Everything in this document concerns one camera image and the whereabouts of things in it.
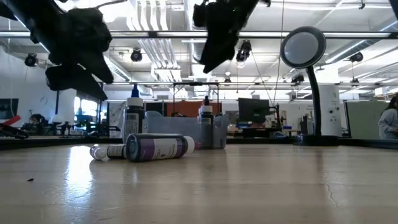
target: tipped over bottle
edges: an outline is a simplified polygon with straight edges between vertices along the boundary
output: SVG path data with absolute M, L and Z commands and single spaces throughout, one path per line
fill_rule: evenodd
M 124 144 L 116 144 L 109 146 L 100 146 L 95 144 L 90 148 L 90 155 L 93 159 L 102 161 L 106 158 L 109 159 L 125 159 L 126 148 Z

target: blue object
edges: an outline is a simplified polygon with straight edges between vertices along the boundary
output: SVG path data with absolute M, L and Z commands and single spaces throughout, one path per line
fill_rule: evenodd
M 134 84 L 134 88 L 131 90 L 131 97 L 139 98 L 139 91 L 137 84 Z

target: white label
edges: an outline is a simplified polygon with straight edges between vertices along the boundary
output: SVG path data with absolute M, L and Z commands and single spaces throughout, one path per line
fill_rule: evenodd
M 124 122 L 124 140 L 130 134 L 138 134 L 139 132 L 139 115 L 137 113 L 126 113 L 126 119 Z
M 202 118 L 201 122 L 204 124 L 211 124 L 211 118 Z
M 176 139 L 154 139 L 155 153 L 152 159 L 169 159 L 177 154 Z
M 108 157 L 109 156 L 123 156 L 124 145 L 113 145 L 108 147 Z

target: orange wall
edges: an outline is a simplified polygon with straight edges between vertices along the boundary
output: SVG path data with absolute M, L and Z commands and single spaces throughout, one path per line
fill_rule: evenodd
M 213 114 L 217 114 L 217 103 L 210 103 L 211 106 L 213 106 Z M 181 102 L 175 102 L 175 112 L 179 112 L 180 114 L 183 114 L 189 118 L 196 118 L 198 116 L 198 110 L 201 106 L 201 102 L 187 102 L 187 101 L 181 101 Z M 173 113 L 173 103 L 167 103 L 167 116 L 171 116 Z

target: fluorescent light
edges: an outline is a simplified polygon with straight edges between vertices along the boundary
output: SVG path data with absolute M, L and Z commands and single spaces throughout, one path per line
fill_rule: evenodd
M 129 82 L 114 82 L 112 84 L 105 84 L 105 85 L 131 85 Z
M 351 37 L 363 37 L 364 39 L 366 38 L 374 38 L 374 37 L 380 37 L 380 38 L 384 38 L 384 37 L 388 37 L 391 35 L 390 32 L 324 32 L 323 33 L 325 35 L 325 37 L 346 37 L 351 36 Z
M 204 42 L 207 38 L 207 32 L 205 31 L 111 31 L 112 38 L 114 39 L 169 39 L 169 38 L 181 38 L 181 39 L 195 39 L 194 42 Z M 288 32 L 282 32 L 282 37 L 286 37 Z M 385 39 L 391 35 L 391 32 L 324 32 L 326 38 L 332 39 Z M 2 38 L 29 38 L 30 32 L 26 31 L 0 31 L 0 37 Z M 277 31 L 271 32 L 245 32 L 239 33 L 239 38 L 250 39 L 250 38 L 269 38 L 279 39 L 281 33 Z
M 205 39 L 190 39 L 190 40 L 181 40 L 183 44 L 204 44 L 206 43 Z

